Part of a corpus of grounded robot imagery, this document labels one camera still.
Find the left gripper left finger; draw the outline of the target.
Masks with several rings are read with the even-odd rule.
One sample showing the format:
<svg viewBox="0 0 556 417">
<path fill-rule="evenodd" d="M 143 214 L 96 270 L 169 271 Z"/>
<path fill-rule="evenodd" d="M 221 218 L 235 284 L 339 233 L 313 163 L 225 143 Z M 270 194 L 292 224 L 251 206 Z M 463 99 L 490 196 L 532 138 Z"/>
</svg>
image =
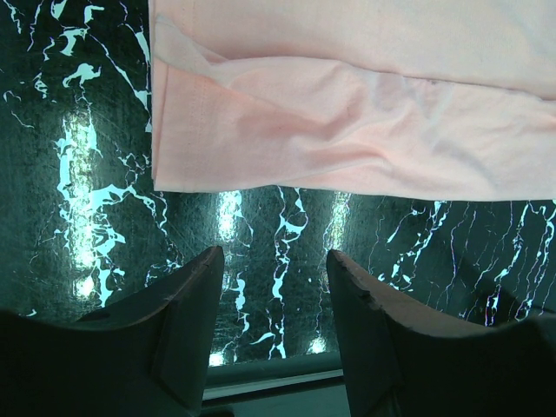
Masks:
<svg viewBox="0 0 556 417">
<path fill-rule="evenodd" d="M 1 313 L 4 416 L 197 416 L 222 291 L 211 247 L 72 323 Z"/>
</svg>

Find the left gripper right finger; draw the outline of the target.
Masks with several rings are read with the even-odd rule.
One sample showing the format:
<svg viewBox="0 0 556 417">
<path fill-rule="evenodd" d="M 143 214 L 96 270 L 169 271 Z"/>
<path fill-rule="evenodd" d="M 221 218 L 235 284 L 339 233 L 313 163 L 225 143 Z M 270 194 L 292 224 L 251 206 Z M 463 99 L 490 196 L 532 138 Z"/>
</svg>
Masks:
<svg viewBox="0 0 556 417">
<path fill-rule="evenodd" d="M 327 274 L 353 416 L 552 416 L 555 317 L 491 328 L 422 304 L 332 250 Z"/>
</svg>

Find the salmon pink t shirt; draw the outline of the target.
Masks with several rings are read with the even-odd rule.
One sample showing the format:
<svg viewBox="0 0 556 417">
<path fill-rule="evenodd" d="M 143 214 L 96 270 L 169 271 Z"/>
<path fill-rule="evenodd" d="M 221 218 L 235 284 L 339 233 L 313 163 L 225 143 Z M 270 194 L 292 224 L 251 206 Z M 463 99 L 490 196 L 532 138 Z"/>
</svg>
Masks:
<svg viewBox="0 0 556 417">
<path fill-rule="evenodd" d="M 152 1 L 152 177 L 555 196 L 552 1 Z"/>
</svg>

